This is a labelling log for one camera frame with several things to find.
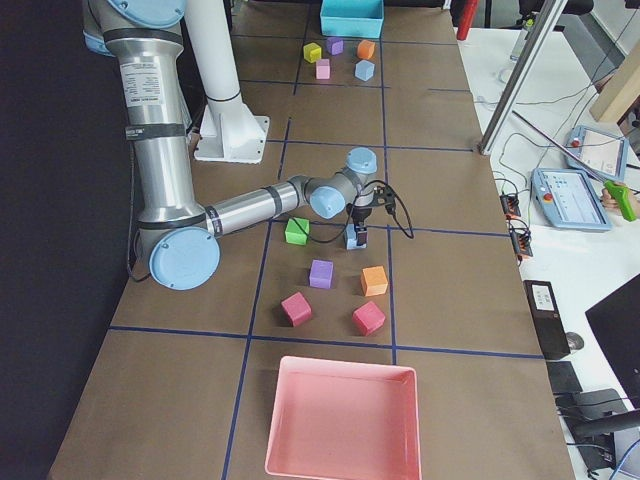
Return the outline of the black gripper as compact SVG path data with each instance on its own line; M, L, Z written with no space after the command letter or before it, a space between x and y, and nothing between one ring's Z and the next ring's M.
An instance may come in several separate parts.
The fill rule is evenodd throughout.
M374 208L383 207L387 214L396 214L396 193L386 182L368 182L351 204L351 219L365 222ZM368 233L366 226L357 227L357 246L365 248Z

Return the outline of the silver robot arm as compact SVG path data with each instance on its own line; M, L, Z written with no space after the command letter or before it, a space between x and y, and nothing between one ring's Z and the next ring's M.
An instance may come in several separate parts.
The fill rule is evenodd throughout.
M220 1L86 1L87 47L116 58L128 113L125 136L138 163L144 208L137 254L150 276L173 290L205 283L216 271L222 236L301 206L322 218L346 213L356 241L366 241L374 208L393 213L398 198L378 180L377 159L352 150L328 178L295 176L211 206L197 202L188 149L189 116L177 60L195 54L206 107L200 146L205 160L257 163L269 121L254 115L239 87L225 7Z

